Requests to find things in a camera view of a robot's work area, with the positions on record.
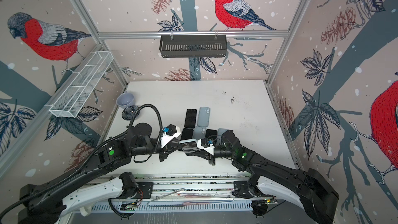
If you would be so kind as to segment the black phone from case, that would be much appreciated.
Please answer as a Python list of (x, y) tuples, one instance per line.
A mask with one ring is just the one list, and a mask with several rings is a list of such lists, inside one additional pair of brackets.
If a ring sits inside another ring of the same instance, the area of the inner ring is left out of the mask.
[(180, 141), (190, 140), (193, 138), (194, 130), (191, 128), (183, 128)]

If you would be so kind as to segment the black uncased phone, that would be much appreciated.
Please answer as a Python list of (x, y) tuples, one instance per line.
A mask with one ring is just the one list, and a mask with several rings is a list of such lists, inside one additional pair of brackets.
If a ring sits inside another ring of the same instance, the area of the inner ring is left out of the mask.
[(187, 109), (184, 127), (194, 129), (196, 127), (196, 120), (197, 120), (197, 110)]
[(211, 140), (216, 139), (217, 135), (218, 135), (218, 131), (217, 130), (207, 129), (206, 132), (205, 132), (205, 137), (207, 139), (211, 139)]

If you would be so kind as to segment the light blue phone case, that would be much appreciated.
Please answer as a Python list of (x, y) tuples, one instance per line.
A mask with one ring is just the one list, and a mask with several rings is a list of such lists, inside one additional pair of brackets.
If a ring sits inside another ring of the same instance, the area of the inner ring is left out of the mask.
[(201, 140), (206, 137), (206, 128), (205, 127), (195, 127), (193, 132), (193, 138), (196, 140)]

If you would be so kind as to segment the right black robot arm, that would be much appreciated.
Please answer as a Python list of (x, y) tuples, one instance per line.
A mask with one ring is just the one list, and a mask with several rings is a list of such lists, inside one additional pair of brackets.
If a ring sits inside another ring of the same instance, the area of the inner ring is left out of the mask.
[(266, 159), (243, 146), (232, 130), (220, 138), (198, 140), (197, 147), (208, 153), (211, 164), (217, 158), (230, 158), (235, 168), (250, 174), (247, 181), (236, 181), (233, 196), (274, 196), (302, 208), (318, 224), (333, 223), (339, 194), (318, 171), (292, 169)]

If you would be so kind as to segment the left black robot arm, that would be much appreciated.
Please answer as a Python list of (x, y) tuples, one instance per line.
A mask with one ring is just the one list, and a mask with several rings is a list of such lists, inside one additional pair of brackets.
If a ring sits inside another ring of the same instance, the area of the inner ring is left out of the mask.
[(181, 130), (173, 124), (164, 127), (158, 109), (152, 104), (144, 104), (137, 111), (140, 113), (145, 108), (154, 110), (158, 119), (160, 130), (155, 139), (151, 138), (151, 125), (134, 124), (134, 115), (126, 131), (94, 148), (76, 169), (42, 185), (25, 185), (21, 189), (19, 201), (5, 208), (1, 217), (23, 205), (18, 214), (18, 223), (54, 224), (67, 211), (64, 198), (83, 185), (131, 163), (136, 156), (147, 155), (150, 158), (158, 154), (161, 161), (167, 158), (174, 152), (173, 148), (168, 148), (168, 144), (177, 141)]

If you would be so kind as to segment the dark grey flower dish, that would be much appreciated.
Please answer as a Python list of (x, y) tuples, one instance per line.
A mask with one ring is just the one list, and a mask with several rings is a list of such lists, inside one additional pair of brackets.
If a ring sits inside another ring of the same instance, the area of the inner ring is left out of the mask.
[(139, 107), (137, 105), (128, 106), (122, 112), (122, 118), (126, 121), (131, 121), (133, 117), (137, 118), (140, 115)]

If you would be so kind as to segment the lavender bowl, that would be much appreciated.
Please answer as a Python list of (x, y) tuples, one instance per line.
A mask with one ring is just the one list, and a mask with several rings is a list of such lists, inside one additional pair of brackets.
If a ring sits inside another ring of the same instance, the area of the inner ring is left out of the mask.
[(135, 105), (135, 96), (132, 93), (125, 92), (118, 96), (116, 103), (122, 109)]

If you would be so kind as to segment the aluminium front rail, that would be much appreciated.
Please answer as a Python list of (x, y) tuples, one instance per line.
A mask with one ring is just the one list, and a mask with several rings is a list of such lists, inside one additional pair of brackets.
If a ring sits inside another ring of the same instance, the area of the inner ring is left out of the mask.
[(244, 177), (192, 178), (186, 182), (156, 179), (150, 199), (112, 199), (122, 192), (121, 179), (114, 178), (101, 184), (78, 189), (64, 198), (65, 214), (79, 212), (114, 212), (124, 218), (135, 213), (251, 211), (264, 215), (269, 205), (285, 201), (280, 198), (236, 198), (232, 195), (234, 181), (247, 181)]

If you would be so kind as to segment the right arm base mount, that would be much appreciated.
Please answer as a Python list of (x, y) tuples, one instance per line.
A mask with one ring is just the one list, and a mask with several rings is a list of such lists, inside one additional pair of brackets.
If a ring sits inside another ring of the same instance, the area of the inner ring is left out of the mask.
[(271, 195), (265, 195), (259, 191), (256, 187), (251, 185), (247, 181), (234, 181), (234, 190), (232, 195), (236, 198), (251, 199), (251, 198), (275, 198)]

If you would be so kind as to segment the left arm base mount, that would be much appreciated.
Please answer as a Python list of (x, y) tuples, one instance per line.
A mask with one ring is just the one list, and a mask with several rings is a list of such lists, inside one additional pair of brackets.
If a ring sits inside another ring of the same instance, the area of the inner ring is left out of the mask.
[(154, 183), (152, 182), (133, 183), (122, 186), (121, 194), (117, 197), (112, 197), (112, 199), (150, 199), (153, 186)]

